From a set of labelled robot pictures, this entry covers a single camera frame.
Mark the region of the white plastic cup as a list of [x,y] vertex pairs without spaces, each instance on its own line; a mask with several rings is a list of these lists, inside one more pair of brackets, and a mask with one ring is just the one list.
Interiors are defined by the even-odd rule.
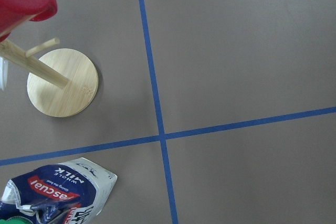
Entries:
[[1,90],[5,90],[8,80],[8,61],[1,57],[0,58],[0,87]]

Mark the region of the wooden mug tree stand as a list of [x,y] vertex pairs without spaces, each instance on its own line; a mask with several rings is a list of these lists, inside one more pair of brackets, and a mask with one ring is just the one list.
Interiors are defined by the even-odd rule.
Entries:
[[58,44],[59,39],[53,38],[25,51],[6,39],[1,42],[1,57],[29,72],[27,93],[38,111],[64,118],[78,114],[93,101],[99,78],[92,61],[74,49],[55,49],[35,58]]

